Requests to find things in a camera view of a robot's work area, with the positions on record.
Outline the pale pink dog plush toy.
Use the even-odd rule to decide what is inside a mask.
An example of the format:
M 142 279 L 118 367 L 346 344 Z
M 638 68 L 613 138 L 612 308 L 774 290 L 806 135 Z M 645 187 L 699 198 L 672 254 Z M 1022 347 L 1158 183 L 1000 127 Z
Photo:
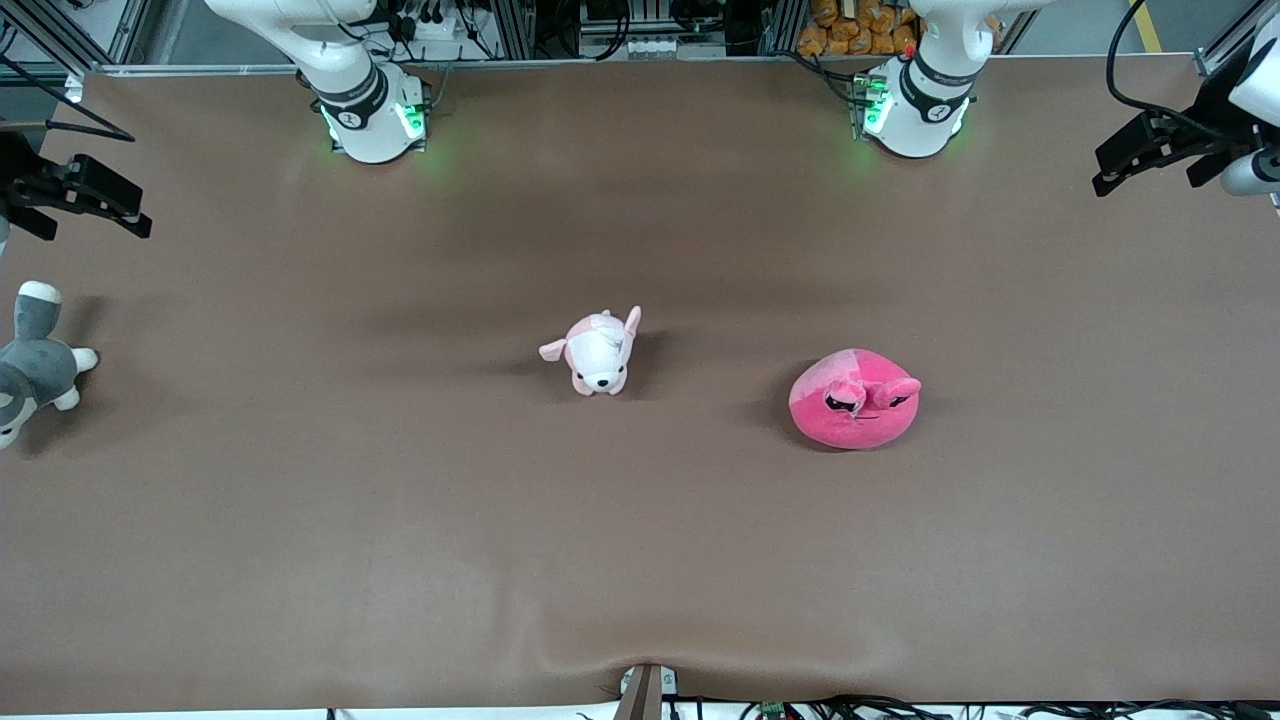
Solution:
M 641 319 L 640 306 L 631 307 L 625 318 L 604 309 L 576 322 L 563 337 L 540 346 L 538 354 L 548 363 L 564 361 L 577 393 L 616 396 L 628 379 Z

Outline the white power strip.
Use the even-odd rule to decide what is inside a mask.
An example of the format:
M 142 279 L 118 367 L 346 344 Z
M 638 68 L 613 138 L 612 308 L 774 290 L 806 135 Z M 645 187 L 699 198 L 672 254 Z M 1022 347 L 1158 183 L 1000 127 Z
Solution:
M 438 20 L 434 15 L 428 19 L 398 15 L 389 22 L 388 32 L 393 40 L 403 42 L 452 42 L 458 32 L 458 20 L 453 15 L 440 15 Z

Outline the round hot pink plush toy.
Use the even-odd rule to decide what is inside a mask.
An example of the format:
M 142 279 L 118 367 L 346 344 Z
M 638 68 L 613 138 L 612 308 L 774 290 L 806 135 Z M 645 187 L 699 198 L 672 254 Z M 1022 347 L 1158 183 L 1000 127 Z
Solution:
M 792 383 L 795 427 L 823 446 L 878 448 L 905 434 L 916 418 L 922 382 L 888 357 L 845 348 L 809 366 Z

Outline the orange packaged goods pile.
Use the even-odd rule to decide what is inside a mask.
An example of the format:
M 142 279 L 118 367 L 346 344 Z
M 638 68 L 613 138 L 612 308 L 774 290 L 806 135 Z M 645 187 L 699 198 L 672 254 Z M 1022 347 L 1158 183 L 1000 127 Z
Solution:
M 809 12 L 801 56 L 911 56 L 923 29 L 908 0 L 809 0 Z

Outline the brown table cover cloth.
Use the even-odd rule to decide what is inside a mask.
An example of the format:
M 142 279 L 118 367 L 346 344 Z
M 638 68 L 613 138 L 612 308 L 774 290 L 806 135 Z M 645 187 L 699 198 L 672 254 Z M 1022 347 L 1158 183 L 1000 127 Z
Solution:
M 95 77 L 150 240 L 15 237 L 96 347 L 0 451 L 0 714 L 1280 700 L 1280 217 L 1152 172 L 1094 58 L 1001 59 L 943 154 L 800 67 L 454 70 L 384 167 L 289 76 Z M 643 309 L 616 396 L 538 350 Z M 817 443 L 865 348 L 905 434 Z

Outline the metal table clamp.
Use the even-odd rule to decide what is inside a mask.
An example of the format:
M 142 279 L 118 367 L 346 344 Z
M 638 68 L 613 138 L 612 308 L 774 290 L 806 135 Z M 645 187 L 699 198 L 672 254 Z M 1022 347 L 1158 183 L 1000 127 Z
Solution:
M 675 669 L 641 664 L 627 669 L 620 682 L 621 698 L 612 720 L 682 720 L 678 710 L 678 674 Z

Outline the grey husky plush toy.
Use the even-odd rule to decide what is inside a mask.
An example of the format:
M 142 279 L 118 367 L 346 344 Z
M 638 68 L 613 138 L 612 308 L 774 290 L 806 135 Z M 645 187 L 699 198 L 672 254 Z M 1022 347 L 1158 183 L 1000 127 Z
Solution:
M 14 338 L 0 347 L 0 450 L 20 436 L 40 410 L 69 411 L 81 402 L 78 379 L 93 370 L 99 354 L 52 338 L 61 314 L 61 293 L 41 281 L 27 281 L 14 304 Z

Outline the aluminium table frame rail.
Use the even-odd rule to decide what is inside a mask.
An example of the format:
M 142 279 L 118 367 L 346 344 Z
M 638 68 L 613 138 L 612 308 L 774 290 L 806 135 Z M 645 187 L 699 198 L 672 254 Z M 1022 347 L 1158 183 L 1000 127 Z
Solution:
M 1137 60 L 1172 60 L 1175 64 L 1190 67 L 1197 76 L 1206 77 L 1211 65 L 1203 53 L 1155 53 L 1155 54 L 1119 54 L 1116 63 Z M 540 70 L 559 67 L 603 67 L 614 69 L 621 67 L 695 67 L 695 65 L 730 65 L 730 67 L 763 67 L 765 64 L 788 63 L 785 56 L 689 56 L 666 60 L 570 60 L 570 59 L 541 59 L 541 60 L 426 60 L 426 61 L 401 61 L 399 64 L 411 70 Z M 275 64 L 97 64 L 87 70 L 82 70 L 78 77 L 90 76 L 106 77 L 138 77 L 138 78 L 168 78 L 168 77 L 247 77 L 247 76 L 291 76 L 297 72 L 296 65 L 289 63 Z

